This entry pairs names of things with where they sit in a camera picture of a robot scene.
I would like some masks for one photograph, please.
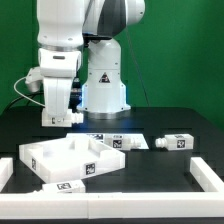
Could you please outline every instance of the white cable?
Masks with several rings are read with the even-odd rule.
[[[30,101],[32,101],[33,103],[38,104],[38,105],[40,105],[40,106],[42,106],[42,107],[45,107],[44,104],[41,104],[41,103],[39,103],[39,102],[37,102],[37,101],[35,101],[35,100],[32,100],[31,98],[25,96],[24,94],[22,94],[21,92],[19,92],[19,91],[17,90],[17,88],[16,88],[17,84],[18,84],[19,82],[21,82],[22,80],[24,80],[24,79],[26,79],[26,77],[23,77],[23,78],[19,79],[18,81],[16,81],[16,83],[14,84],[14,90],[15,90],[20,96],[24,97],[25,99],[30,100]]]

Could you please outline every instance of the black tabletop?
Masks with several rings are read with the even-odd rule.
[[[41,127],[41,108],[16,107],[0,116],[0,157],[13,157],[14,173],[2,193],[40,190],[43,181],[19,160],[19,145],[66,137],[67,133],[141,133],[149,149],[125,152],[125,169],[83,180],[86,192],[196,192],[202,191],[189,173],[190,158],[202,157],[224,177],[224,133],[192,109],[133,108],[116,120],[85,118],[72,128]],[[167,151],[155,147],[165,134],[194,136],[194,149]],[[222,219],[108,219],[35,220],[32,223],[223,223]],[[6,221],[4,223],[29,223]]]

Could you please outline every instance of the white container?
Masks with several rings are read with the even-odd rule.
[[[194,137],[189,134],[165,135],[164,138],[156,139],[156,147],[168,150],[193,149]]]
[[[20,145],[20,160],[45,183],[80,180],[125,167],[125,154],[87,135]]]

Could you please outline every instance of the green wall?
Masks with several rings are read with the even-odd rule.
[[[150,106],[193,108],[224,130],[224,1],[145,2],[144,19],[128,29],[132,50],[127,32],[116,38],[129,104],[147,106],[141,75]],[[1,0],[0,112],[17,97],[14,82],[37,64],[35,5]]]

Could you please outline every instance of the black cable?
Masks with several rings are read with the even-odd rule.
[[[137,59],[136,59],[134,50],[133,50],[132,41],[131,41],[131,37],[130,37],[129,31],[128,31],[128,28],[125,29],[125,32],[126,32],[126,37],[127,37],[127,40],[128,40],[128,45],[129,45],[129,49],[130,49],[130,53],[131,53],[131,57],[132,57],[132,60],[133,60],[133,62],[134,62],[134,64],[135,64],[135,68],[136,68],[136,70],[137,70],[138,78],[139,78],[139,80],[140,80],[140,83],[141,83],[141,85],[142,85],[142,89],[143,89],[143,91],[144,91],[144,95],[145,95],[146,103],[147,103],[148,107],[150,107],[150,103],[149,103],[148,95],[147,95],[146,88],[145,88],[145,85],[144,85],[144,82],[143,82],[142,73],[141,73],[141,70],[140,70],[140,68],[139,68],[139,65],[138,65],[138,62],[137,62]]]
[[[38,93],[31,93],[31,94],[26,94],[25,96],[27,96],[27,97],[35,97],[35,96],[38,96],[38,95],[43,95],[43,92],[41,91],[41,92],[38,92]],[[10,102],[6,107],[5,107],[5,109],[3,110],[3,112],[2,113],[5,113],[5,112],[7,112],[15,103],[17,103],[18,101],[20,101],[20,100],[23,100],[23,99],[26,99],[26,98],[24,98],[24,97],[19,97],[19,98],[16,98],[15,100],[13,100],[12,102]]]

